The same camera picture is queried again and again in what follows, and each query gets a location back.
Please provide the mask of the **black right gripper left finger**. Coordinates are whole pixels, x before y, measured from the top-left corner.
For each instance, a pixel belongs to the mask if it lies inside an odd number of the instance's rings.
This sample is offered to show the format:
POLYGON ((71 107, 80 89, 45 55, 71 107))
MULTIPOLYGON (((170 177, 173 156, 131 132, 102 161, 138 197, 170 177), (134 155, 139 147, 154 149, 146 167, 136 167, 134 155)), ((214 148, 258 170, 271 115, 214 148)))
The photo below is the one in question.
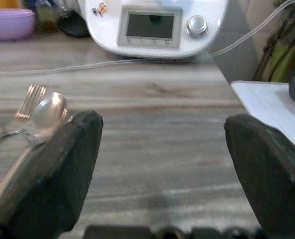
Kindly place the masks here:
POLYGON ((79 219, 103 129, 96 111, 82 111, 34 149, 0 196, 0 239, 56 239, 79 219))

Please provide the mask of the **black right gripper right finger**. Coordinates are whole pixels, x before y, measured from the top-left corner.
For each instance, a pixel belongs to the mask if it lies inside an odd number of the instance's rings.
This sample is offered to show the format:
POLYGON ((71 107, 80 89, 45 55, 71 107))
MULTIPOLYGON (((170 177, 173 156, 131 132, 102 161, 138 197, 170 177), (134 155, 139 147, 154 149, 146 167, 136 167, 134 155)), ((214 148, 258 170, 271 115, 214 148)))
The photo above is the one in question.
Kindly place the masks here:
POLYGON ((226 118, 225 138, 254 214, 272 239, 295 239, 295 145, 249 114, 226 118))

